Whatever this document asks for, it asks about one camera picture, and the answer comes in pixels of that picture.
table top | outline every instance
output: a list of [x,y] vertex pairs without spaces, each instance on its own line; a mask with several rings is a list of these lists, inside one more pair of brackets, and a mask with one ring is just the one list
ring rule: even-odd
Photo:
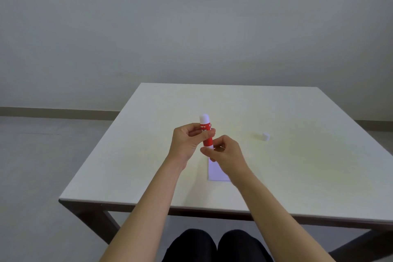
[[[60,198],[136,204],[173,129],[203,113],[289,213],[393,220],[393,157],[316,87],[142,83]],[[208,181],[198,148],[171,206],[248,212],[230,182]]]

red glue stick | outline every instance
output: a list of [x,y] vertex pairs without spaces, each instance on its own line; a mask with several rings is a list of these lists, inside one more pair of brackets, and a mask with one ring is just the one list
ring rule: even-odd
[[[199,116],[199,123],[200,123],[200,129],[202,131],[210,131],[211,130],[211,123],[210,123],[209,115],[204,114],[204,115]],[[203,146],[208,146],[210,148],[213,148],[213,138],[209,138],[207,140],[204,140]]]

right hand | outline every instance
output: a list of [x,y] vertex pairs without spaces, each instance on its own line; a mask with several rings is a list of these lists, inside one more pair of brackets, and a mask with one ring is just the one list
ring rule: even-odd
[[223,135],[213,140],[213,146],[214,150],[209,147],[202,147],[200,151],[213,162],[217,161],[232,183],[243,175],[252,174],[244,160],[240,146],[235,140]]

forearm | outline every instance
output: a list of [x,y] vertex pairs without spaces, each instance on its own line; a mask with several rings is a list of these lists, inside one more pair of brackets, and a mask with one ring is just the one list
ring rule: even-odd
[[275,261],[334,261],[251,172],[236,186]]
[[181,168],[165,160],[101,262],[154,261]]

dark table frame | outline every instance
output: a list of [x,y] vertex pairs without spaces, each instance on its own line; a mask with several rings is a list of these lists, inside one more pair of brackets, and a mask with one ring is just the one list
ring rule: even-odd
[[[109,211],[132,212],[135,205],[62,200],[59,202],[110,244],[120,226]],[[249,212],[170,208],[168,215],[253,221]],[[370,229],[371,231],[330,252],[337,261],[371,262],[393,254],[393,222],[292,215],[299,224]]]

